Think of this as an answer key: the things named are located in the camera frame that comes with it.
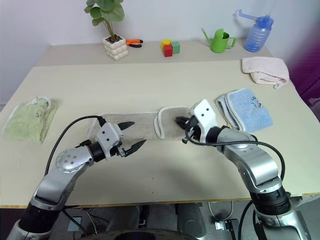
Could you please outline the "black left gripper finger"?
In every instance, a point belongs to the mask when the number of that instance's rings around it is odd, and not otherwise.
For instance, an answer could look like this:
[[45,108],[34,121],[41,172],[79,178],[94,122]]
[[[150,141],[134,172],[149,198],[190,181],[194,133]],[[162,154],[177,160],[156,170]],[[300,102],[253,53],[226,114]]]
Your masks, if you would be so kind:
[[135,122],[134,121],[126,121],[126,122],[121,122],[121,123],[118,123],[117,126],[119,127],[119,129],[121,131],[125,130],[125,129],[128,129],[129,127],[131,127],[132,125],[134,125]]
[[146,139],[141,140],[141,141],[136,142],[135,144],[133,144],[131,146],[131,148],[125,149],[124,150],[124,156],[128,157],[129,155],[131,155],[131,154],[135,153],[136,151],[138,151],[146,141],[147,141]]

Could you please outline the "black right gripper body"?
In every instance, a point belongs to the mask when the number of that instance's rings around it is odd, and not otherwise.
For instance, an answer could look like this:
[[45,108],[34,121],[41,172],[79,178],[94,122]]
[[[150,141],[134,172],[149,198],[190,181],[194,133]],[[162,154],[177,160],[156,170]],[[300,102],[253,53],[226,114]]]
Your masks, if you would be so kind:
[[190,139],[200,141],[201,129],[198,126],[198,120],[195,116],[192,116],[186,121],[185,126],[185,139],[188,142]]

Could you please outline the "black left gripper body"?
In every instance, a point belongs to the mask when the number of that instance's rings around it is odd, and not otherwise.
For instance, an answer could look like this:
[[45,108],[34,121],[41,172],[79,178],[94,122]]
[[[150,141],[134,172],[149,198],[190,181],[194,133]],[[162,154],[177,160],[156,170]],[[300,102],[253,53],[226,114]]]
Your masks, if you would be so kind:
[[113,156],[121,156],[121,157],[125,157],[126,153],[125,150],[122,148],[122,141],[119,141],[116,145],[114,145],[110,150],[109,150],[109,154],[111,157]]

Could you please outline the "beige towel with white trim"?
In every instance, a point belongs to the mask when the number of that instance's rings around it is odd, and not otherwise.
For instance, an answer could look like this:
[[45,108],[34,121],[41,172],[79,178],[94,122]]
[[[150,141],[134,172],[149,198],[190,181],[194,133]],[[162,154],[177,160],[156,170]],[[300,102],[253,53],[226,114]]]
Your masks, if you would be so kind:
[[125,129],[124,139],[134,140],[180,140],[185,130],[176,123],[177,117],[189,119],[190,110],[186,106],[163,107],[158,111],[109,112],[101,115],[108,123],[134,122]]

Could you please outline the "folded blue towel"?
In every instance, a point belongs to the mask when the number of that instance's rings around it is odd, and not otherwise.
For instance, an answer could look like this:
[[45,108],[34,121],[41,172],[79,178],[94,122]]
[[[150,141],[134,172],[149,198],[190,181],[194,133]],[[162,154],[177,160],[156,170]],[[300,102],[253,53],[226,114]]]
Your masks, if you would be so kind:
[[234,130],[254,133],[273,125],[268,110],[248,88],[223,94],[216,99],[215,104]]

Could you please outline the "folded green towel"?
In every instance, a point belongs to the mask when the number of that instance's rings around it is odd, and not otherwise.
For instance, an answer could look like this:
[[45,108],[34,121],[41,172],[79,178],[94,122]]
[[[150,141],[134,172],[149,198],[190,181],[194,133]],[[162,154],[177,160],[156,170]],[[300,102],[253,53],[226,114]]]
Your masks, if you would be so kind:
[[10,113],[2,134],[8,140],[41,144],[57,109],[56,101],[45,96],[22,102]]

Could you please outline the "folded pink towel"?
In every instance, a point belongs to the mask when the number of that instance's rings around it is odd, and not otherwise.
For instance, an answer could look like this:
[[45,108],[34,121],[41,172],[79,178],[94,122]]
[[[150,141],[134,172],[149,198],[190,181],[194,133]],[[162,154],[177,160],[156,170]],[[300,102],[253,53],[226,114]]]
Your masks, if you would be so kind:
[[254,56],[241,60],[242,71],[250,74],[256,84],[272,85],[279,89],[290,81],[289,70],[281,58]]

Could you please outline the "green plant in white pot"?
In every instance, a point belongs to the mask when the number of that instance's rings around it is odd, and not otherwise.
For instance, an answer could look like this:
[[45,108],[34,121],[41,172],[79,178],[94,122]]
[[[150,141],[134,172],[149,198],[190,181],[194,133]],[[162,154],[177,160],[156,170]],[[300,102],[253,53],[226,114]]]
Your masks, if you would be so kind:
[[84,12],[92,18],[92,25],[103,24],[109,33],[109,36],[102,39],[102,43],[106,54],[115,61],[129,54],[126,39],[116,34],[113,29],[113,23],[121,22],[125,18],[122,2],[123,0],[86,0],[84,8]]

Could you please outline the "green watering can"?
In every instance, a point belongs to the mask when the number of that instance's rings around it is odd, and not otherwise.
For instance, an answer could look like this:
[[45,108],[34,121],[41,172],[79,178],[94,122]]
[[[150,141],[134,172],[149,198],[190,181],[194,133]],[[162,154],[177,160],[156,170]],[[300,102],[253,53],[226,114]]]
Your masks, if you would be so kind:
[[219,28],[210,40],[207,33],[201,28],[202,33],[205,36],[207,43],[209,44],[210,50],[214,53],[223,53],[226,49],[232,49],[235,47],[237,38],[231,37],[223,28]]

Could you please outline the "grey rounded housing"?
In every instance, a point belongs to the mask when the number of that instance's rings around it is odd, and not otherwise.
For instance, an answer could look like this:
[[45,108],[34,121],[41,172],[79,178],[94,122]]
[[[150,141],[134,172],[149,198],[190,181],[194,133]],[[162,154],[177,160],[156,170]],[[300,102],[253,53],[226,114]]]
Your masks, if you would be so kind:
[[176,203],[177,231],[197,240],[204,240],[206,224],[201,212],[201,203]]

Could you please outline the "blue plastic spout bottle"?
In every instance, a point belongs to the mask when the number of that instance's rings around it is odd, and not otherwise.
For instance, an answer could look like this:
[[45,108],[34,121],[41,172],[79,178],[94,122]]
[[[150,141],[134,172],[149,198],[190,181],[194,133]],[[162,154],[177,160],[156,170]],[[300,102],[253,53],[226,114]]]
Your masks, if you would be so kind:
[[254,25],[249,31],[249,34],[245,40],[244,48],[249,52],[258,52],[265,45],[271,31],[274,20],[269,14],[256,17],[242,13],[241,9],[237,9],[236,13],[242,18],[246,18],[254,21]]

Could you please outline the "purple object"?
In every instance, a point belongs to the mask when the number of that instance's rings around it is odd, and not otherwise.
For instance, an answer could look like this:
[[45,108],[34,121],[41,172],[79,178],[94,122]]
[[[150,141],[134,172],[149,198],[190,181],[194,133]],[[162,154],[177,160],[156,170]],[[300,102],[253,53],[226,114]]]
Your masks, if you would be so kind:
[[305,40],[288,59],[290,80],[320,122],[320,40]]

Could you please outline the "orange handled pliers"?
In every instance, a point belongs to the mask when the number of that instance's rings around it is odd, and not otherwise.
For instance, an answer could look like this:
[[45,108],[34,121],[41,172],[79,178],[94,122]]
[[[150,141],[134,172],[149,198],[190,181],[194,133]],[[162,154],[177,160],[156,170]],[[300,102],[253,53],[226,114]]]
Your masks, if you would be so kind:
[[127,39],[126,45],[132,48],[141,48],[143,42],[144,41],[142,39]]

